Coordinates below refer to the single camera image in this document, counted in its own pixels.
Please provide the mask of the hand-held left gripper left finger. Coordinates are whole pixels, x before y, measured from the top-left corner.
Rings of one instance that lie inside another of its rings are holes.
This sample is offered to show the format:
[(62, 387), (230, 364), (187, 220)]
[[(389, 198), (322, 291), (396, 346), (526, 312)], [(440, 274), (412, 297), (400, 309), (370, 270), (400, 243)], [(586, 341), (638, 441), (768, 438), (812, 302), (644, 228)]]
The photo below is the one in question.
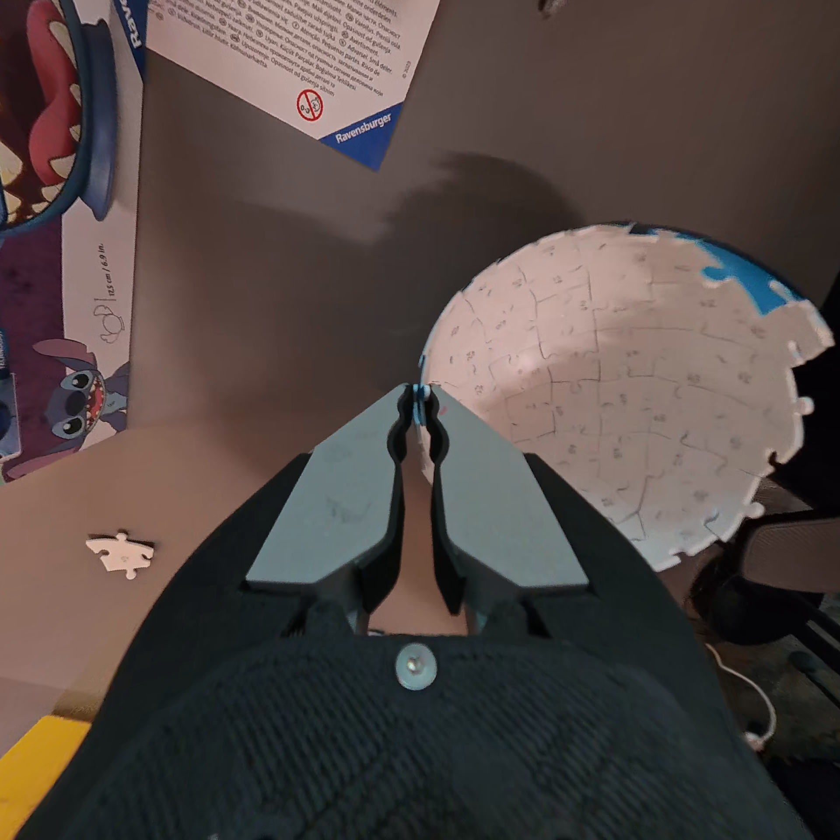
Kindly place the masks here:
[(400, 572), (402, 463), (411, 386), (401, 384), (310, 453), (246, 575), (255, 591), (313, 596), (371, 614)]

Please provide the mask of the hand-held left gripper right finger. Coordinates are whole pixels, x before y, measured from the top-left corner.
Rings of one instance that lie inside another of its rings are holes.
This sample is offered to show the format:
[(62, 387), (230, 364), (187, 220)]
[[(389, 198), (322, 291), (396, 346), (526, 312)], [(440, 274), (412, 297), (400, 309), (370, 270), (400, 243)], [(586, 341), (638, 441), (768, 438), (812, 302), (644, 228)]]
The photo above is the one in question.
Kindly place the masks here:
[(434, 573), (447, 609), (489, 614), (589, 579), (523, 453), (441, 388), (423, 387), (434, 466)]

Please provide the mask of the blue puzzle ball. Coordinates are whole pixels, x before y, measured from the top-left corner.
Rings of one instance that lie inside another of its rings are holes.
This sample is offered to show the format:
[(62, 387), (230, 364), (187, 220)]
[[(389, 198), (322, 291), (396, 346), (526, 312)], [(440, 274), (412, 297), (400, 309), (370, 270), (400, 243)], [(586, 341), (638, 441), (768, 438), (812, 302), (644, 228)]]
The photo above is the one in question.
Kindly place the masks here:
[(760, 514), (803, 445), (795, 367), (831, 348), (818, 309), (751, 259), (607, 224), (525, 245), (450, 299), (420, 380), (539, 455), (664, 571)]

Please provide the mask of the printed puzzle box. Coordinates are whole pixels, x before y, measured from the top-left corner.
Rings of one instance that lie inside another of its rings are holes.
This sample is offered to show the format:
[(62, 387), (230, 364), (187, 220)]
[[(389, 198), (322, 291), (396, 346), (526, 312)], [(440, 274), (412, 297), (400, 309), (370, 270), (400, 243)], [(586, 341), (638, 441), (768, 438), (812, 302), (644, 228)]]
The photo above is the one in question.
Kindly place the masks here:
[(1, 2), (2, 484), (127, 426), (145, 2)]

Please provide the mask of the yellow board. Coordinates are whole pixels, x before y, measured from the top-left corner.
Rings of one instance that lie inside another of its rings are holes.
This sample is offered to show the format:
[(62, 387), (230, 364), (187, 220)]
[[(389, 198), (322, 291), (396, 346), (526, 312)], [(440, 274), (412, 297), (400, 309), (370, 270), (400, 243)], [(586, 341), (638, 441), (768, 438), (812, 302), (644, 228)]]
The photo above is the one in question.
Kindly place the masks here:
[(91, 724), (39, 719), (1, 758), (1, 838), (15, 838), (87, 736)]

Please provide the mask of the white instruction leaflet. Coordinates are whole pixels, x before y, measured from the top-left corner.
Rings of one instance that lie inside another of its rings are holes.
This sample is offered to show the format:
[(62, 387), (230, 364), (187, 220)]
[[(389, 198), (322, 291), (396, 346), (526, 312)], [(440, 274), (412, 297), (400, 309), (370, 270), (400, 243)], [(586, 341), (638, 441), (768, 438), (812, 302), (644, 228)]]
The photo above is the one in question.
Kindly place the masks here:
[(438, 1), (152, 1), (147, 46), (373, 172)]

